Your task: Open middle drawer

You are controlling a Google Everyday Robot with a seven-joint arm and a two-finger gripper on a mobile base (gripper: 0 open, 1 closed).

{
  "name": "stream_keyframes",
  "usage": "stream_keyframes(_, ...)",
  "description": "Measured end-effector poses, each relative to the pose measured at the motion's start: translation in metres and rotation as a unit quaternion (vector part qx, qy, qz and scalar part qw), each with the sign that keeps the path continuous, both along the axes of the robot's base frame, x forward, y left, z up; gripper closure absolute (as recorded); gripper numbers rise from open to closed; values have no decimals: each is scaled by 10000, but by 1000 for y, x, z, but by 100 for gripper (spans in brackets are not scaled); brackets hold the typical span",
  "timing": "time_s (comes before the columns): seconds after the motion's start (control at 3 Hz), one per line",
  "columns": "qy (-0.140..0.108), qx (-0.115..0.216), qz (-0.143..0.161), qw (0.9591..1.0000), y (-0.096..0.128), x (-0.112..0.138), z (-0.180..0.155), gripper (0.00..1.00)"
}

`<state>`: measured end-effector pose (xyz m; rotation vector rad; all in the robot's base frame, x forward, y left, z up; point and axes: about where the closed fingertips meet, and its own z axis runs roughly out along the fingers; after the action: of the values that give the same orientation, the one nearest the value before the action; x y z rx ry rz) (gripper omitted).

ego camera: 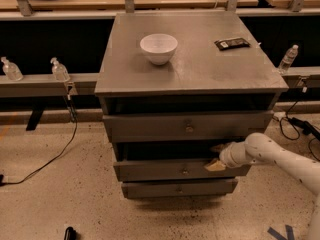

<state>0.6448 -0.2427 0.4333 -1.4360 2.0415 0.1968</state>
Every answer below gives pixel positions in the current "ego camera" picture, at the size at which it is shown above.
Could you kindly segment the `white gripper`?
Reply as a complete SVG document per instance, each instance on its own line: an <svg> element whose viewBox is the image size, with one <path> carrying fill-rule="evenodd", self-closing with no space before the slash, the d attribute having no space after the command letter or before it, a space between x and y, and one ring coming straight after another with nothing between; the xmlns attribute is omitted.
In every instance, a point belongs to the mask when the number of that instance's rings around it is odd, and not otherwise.
<svg viewBox="0 0 320 240"><path fill-rule="evenodd" d="M250 162L250 156L246 153L243 142L231 142L226 144L219 144L210 147L213 153L220 153L219 159L213 159L206 164L204 168L207 171L224 171L226 166L228 168L237 168L247 165Z"/></svg>

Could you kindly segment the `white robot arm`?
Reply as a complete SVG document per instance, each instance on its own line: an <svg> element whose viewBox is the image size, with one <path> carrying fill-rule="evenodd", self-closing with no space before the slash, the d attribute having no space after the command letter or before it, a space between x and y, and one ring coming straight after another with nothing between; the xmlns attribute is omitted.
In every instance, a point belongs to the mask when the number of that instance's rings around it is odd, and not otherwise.
<svg viewBox="0 0 320 240"><path fill-rule="evenodd" d="M307 240L320 240L320 163L291 152L262 133L252 133L242 142L212 147L219 157L206 164L207 171L218 172L244 165L271 163L301 183L316 196Z"/></svg>

